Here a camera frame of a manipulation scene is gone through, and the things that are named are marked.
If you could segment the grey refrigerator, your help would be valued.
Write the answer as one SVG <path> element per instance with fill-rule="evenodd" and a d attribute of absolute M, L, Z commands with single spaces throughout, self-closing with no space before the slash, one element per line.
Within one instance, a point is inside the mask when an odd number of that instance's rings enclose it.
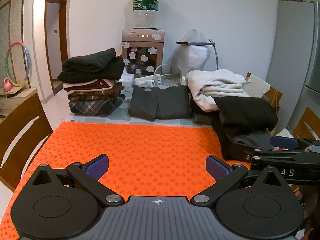
<path fill-rule="evenodd" d="M 319 115 L 319 2 L 279 2 L 266 79 L 282 92 L 276 132 L 294 130 L 307 107 Z"/>

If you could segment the dark grey trousers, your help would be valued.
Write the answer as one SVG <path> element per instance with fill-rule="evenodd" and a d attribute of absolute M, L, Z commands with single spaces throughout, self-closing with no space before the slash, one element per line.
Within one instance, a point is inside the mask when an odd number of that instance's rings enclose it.
<path fill-rule="evenodd" d="M 153 87 L 151 90 L 135 86 L 128 114 L 148 121 L 190 118 L 188 89 L 182 85 L 166 89 Z"/>

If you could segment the brown patterned folded garment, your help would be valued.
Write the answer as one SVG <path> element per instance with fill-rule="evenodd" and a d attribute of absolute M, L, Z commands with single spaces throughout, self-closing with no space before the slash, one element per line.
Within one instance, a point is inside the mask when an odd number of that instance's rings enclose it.
<path fill-rule="evenodd" d="M 94 101 L 102 99 L 114 99 L 120 95 L 123 89 L 122 83 L 116 83 L 111 89 L 95 92 L 74 92 L 68 96 L 69 101 Z"/>

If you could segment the clear water bottle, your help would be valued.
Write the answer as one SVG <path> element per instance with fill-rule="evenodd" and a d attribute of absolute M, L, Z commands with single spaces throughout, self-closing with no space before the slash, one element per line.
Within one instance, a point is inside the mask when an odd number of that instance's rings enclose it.
<path fill-rule="evenodd" d="M 155 29 L 159 0 L 132 0 L 132 11 L 137 29 Z"/>

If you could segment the white charger adapter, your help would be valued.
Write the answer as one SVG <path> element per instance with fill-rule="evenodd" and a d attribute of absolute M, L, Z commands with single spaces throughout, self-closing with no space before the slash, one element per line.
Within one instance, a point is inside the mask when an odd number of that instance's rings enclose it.
<path fill-rule="evenodd" d="M 124 68 L 121 78 L 118 80 L 119 82 L 121 82 L 123 86 L 123 91 L 127 92 L 131 90 L 134 79 L 135 79 L 134 75 L 128 73 L 126 71 L 126 68 Z"/>

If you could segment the maroon white folded garment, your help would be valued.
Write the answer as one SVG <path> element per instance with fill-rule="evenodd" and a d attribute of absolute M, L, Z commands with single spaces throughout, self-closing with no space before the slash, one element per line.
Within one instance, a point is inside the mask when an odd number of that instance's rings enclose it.
<path fill-rule="evenodd" d="M 114 84 L 114 80 L 96 79 L 85 83 L 64 83 L 63 88 L 68 92 L 68 94 L 72 94 L 74 92 L 95 92 L 110 90 L 111 88 L 113 88 Z"/>

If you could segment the wooden chair left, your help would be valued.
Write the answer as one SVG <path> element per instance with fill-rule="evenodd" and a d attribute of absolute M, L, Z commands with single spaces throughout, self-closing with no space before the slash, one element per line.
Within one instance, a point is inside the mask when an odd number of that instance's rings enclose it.
<path fill-rule="evenodd" d="M 12 192 L 53 129 L 35 93 L 1 121 L 1 182 Z"/>

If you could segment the grey plaid folded garment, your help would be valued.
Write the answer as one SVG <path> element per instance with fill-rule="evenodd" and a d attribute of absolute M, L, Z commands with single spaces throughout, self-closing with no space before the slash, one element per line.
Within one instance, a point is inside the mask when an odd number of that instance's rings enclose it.
<path fill-rule="evenodd" d="M 70 110 L 74 114 L 108 116 L 125 100 L 125 95 L 111 99 L 100 99 L 93 101 L 70 101 Z"/>

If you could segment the black folded garment top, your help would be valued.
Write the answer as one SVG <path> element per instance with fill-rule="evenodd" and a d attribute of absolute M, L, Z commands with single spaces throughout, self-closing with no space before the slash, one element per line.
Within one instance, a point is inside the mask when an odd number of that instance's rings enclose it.
<path fill-rule="evenodd" d="M 119 80 L 125 64 L 114 48 L 68 58 L 58 79 L 64 83 L 84 83 L 95 79 Z"/>

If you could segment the black garment right pile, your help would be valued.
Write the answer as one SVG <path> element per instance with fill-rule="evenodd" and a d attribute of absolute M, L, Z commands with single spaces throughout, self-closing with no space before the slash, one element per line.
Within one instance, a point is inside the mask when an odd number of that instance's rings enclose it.
<path fill-rule="evenodd" d="M 212 127 L 220 142 L 224 159 L 232 160 L 230 147 L 232 138 L 254 132 L 273 131 L 278 116 L 272 106 L 261 98 L 225 96 L 215 98 L 219 110 L 213 114 Z"/>

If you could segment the cream white sweater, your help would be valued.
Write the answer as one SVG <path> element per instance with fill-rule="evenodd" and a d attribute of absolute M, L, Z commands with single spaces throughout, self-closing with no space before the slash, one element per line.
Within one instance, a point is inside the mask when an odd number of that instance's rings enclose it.
<path fill-rule="evenodd" d="M 185 76 L 185 83 L 191 91 L 195 103 L 205 112 L 217 111 L 215 98 L 225 96 L 249 97 L 243 89 L 243 76 L 227 69 L 213 72 L 193 70 Z"/>

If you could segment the colourful hula hoop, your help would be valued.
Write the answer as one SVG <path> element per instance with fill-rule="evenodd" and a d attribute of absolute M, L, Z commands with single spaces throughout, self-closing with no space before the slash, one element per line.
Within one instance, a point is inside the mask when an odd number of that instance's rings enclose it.
<path fill-rule="evenodd" d="M 4 59 L 4 67 L 12 86 L 30 88 L 31 59 L 28 49 L 22 42 L 17 41 L 9 46 Z"/>

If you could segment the wooden chair right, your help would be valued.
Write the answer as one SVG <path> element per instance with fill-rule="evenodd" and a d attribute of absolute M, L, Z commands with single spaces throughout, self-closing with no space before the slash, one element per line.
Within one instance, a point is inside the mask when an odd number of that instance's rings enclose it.
<path fill-rule="evenodd" d="M 320 136 L 320 119 L 319 117 L 311 110 L 310 107 L 307 107 L 303 113 L 298 125 L 293 130 L 292 135 L 295 138 L 300 139 L 314 139 L 319 140 Z"/>

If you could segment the pink water dispenser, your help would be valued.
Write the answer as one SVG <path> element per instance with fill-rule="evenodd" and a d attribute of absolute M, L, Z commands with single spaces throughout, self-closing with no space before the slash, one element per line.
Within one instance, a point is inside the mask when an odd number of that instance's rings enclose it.
<path fill-rule="evenodd" d="M 122 31 L 121 56 L 127 73 L 149 76 L 163 62 L 163 30 L 131 29 Z"/>

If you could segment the checkered tablecloth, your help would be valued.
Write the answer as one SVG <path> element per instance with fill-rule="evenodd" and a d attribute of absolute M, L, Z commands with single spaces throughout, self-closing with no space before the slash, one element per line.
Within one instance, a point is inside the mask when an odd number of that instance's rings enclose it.
<path fill-rule="evenodd" d="M 139 125 L 161 125 L 161 126 L 182 126 L 182 127 L 211 127 L 211 124 L 197 124 L 194 121 L 194 117 L 191 119 L 165 119 L 155 121 L 148 121 L 139 118 L 133 118 L 128 114 L 128 109 L 132 97 L 131 88 L 130 91 L 122 92 L 125 94 L 125 100 L 117 107 L 109 116 L 93 116 L 93 115 L 80 115 L 71 113 L 65 121 L 71 122 L 84 122 L 84 123 L 97 123 L 97 124 L 139 124 Z"/>

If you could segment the orange patterned table mat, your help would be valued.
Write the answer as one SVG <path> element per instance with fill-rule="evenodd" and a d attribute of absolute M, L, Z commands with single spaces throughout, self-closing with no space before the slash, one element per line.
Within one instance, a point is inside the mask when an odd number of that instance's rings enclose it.
<path fill-rule="evenodd" d="M 105 154 L 109 168 L 100 182 L 129 196 L 192 197 L 214 183 L 206 158 L 221 157 L 210 127 L 62 122 L 42 146 L 12 195 L 16 199 L 40 164 L 65 168 Z"/>

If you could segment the grey garment right pile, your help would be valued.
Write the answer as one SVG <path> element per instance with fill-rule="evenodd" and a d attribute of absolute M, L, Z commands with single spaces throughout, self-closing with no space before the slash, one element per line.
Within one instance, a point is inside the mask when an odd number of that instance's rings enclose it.
<path fill-rule="evenodd" d="M 268 132 L 254 132 L 248 135 L 238 135 L 233 137 L 232 141 L 251 147 L 273 150 L 271 136 Z"/>

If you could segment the white plastic bag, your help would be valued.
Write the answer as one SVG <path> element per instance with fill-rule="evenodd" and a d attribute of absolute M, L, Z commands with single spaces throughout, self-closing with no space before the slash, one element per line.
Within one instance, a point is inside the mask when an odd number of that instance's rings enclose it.
<path fill-rule="evenodd" d="M 196 29 L 190 29 L 181 41 L 176 42 L 177 47 L 173 54 L 171 66 L 186 76 L 193 70 L 204 70 L 215 42 L 208 40 Z"/>

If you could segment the pink kettlebell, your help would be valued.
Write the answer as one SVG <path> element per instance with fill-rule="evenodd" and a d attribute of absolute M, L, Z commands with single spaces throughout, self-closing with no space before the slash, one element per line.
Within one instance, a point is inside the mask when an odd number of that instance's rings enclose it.
<path fill-rule="evenodd" d="M 10 83 L 9 78 L 8 77 L 4 78 L 3 79 L 3 91 L 5 93 L 7 93 L 7 92 L 11 91 L 11 89 L 12 89 L 12 85 Z"/>

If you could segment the white power strip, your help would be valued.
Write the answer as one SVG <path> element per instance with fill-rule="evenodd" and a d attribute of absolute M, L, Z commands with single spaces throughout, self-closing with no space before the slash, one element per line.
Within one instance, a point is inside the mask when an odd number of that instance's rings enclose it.
<path fill-rule="evenodd" d="M 161 74 L 149 75 L 134 79 L 134 85 L 141 88 L 153 88 L 156 84 L 161 83 Z"/>

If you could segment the white side cabinet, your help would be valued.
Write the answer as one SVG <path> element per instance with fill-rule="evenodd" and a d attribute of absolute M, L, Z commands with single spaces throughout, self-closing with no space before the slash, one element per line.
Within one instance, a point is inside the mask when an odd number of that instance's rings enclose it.
<path fill-rule="evenodd" d="M 35 93 L 37 93 L 36 88 L 13 87 L 8 92 L 4 92 L 3 89 L 1 88 L 1 96 L 0 96 L 1 120 L 3 120 L 16 107 L 18 107 L 21 103 L 23 103 L 25 100 L 30 98 Z"/>

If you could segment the wooden chair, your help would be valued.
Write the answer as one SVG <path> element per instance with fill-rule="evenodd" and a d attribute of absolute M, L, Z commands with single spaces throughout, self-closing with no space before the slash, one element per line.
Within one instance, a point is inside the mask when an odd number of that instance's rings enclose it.
<path fill-rule="evenodd" d="M 314 139 L 319 140 L 320 136 L 320 119 L 319 117 L 311 110 L 310 107 L 307 107 L 303 113 L 298 125 L 293 130 L 292 135 L 295 138 L 300 139 Z"/>
<path fill-rule="evenodd" d="M 53 129 L 35 93 L 1 121 L 1 182 L 12 192 Z"/>

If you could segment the cardboard box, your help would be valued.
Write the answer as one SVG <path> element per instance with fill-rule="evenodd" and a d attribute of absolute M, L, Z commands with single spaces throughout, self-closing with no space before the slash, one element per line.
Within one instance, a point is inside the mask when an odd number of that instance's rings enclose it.
<path fill-rule="evenodd" d="M 243 85 L 243 89 L 249 94 L 249 96 L 261 98 L 267 101 L 276 111 L 276 113 L 279 112 L 280 100 L 283 94 L 282 92 L 273 88 L 266 81 L 251 73 L 247 73 L 246 82 Z"/>

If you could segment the brown door frame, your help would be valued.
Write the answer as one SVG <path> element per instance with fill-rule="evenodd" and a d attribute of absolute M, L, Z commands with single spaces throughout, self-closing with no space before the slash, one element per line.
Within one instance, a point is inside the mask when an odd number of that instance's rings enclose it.
<path fill-rule="evenodd" d="M 62 63 L 68 58 L 67 0 L 45 0 L 44 39 L 50 84 L 56 94 L 62 89 L 58 79 Z"/>

